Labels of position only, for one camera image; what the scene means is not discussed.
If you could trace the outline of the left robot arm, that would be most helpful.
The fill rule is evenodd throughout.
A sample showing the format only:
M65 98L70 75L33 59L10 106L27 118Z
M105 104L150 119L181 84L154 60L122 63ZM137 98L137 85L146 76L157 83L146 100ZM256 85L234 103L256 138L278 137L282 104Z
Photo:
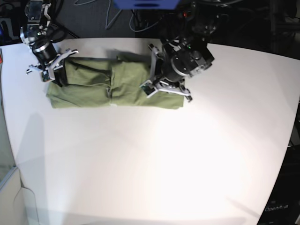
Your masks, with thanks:
M224 0L193 0L175 9L144 13L147 19L158 19L158 37L162 44L161 48L149 45L150 76L140 86L148 98L166 92L192 100L185 80L212 66L214 57L207 45L228 19L222 8L229 5Z

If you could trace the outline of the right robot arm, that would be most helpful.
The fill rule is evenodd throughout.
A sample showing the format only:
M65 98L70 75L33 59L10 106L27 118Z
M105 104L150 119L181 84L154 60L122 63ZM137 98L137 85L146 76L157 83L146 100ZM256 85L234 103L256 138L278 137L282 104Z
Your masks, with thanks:
M54 44L65 39L54 39L54 35L63 30L51 31L52 4L49 0L30 0L25 7L27 23L20 29L21 41L29 47L37 59L37 65L29 65L26 73L38 72L43 82L53 82L63 87L68 85L65 60L79 53L77 49L59 52Z

